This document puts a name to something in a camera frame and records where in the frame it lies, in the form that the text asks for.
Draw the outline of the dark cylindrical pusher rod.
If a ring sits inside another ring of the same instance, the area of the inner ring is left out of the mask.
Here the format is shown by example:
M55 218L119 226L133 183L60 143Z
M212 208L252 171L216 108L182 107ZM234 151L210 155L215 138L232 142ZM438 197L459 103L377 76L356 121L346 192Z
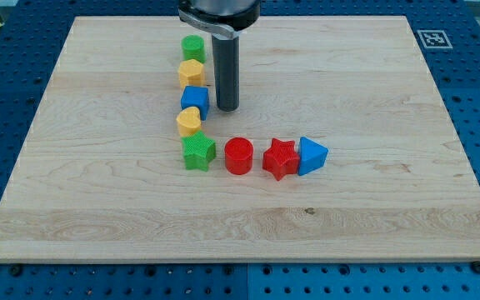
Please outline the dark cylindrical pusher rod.
M212 35L212 57L217 107L232 112L239 107L239 38Z

